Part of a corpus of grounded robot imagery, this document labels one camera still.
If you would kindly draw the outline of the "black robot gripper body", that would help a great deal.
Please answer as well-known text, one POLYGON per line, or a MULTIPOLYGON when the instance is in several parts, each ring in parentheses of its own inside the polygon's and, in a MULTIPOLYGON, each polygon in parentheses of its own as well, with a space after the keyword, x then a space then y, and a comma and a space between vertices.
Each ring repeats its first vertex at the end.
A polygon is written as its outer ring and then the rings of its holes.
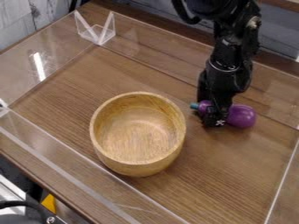
POLYGON ((236 94, 244 93, 252 80, 252 62, 242 60, 234 66, 223 66, 208 59, 198 81, 198 101, 208 101, 211 111, 227 111, 236 94))

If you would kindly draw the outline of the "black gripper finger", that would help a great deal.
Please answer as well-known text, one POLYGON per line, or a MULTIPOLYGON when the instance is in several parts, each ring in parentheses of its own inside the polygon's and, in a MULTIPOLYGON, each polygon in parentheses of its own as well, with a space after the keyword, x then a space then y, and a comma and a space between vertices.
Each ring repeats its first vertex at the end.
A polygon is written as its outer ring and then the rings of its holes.
POLYGON ((230 108, 208 106, 202 116, 203 126, 206 128, 222 127, 228 120, 230 108))

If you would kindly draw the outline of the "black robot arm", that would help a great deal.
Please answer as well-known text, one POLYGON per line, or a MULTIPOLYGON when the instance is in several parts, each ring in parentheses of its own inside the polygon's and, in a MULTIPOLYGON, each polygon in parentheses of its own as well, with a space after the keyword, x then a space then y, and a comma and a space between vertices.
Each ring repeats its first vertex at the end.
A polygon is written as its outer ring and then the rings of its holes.
POLYGON ((198 101, 210 102, 200 113, 206 127, 223 126, 236 94, 252 79, 252 57, 259 49, 262 13, 257 0, 171 0, 182 21, 214 23, 215 46, 198 80, 198 101))

